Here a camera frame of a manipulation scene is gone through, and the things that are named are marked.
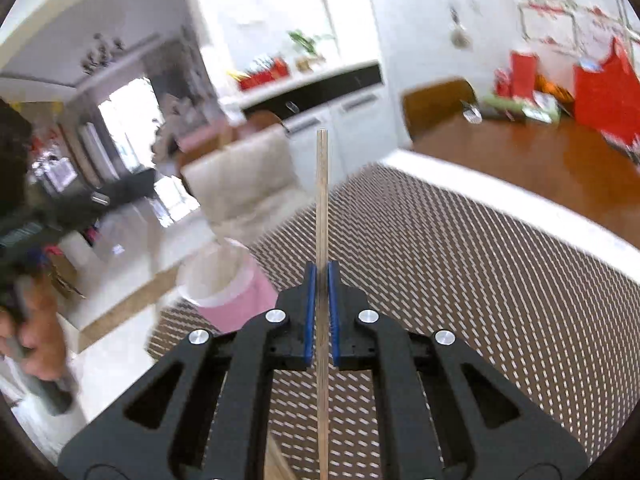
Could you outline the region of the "person left hand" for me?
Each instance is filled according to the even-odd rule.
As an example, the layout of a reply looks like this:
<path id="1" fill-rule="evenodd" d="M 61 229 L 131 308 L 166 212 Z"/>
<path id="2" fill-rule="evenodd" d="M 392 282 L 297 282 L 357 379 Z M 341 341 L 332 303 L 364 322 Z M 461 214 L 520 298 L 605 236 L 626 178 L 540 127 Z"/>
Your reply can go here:
<path id="1" fill-rule="evenodd" d="M 1 308 L 1 354 L 19 362 L 26 374 L 45 382 L 54 382 L 66 374 L 66 343 L 58 322 L 58 303 L 46 274 L 40 274 L 25 292 L 29 308 L 27 321 L 18 332 L 12 316 Z M 10 348 L 16 337 L 28 349 L 26 358 L 19 358 Z"/>

